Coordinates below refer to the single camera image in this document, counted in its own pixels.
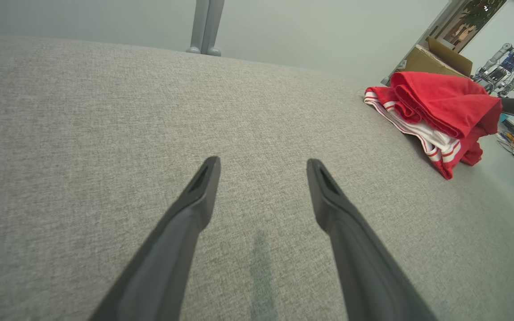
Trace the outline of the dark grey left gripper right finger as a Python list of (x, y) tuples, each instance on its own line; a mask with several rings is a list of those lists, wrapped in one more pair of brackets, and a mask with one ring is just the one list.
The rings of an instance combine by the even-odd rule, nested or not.
[(330, 237), (351, 321), (434, 321), (430, 307), (327, 168), (308, 159), (317, 224)]

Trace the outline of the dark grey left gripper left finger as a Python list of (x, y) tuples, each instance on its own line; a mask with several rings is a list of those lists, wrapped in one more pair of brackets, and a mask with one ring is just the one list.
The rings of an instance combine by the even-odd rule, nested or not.
[(92, 313), (92, 321), (177, 321), (195, 248), (210, 223), (220, 158), (207, 158)]

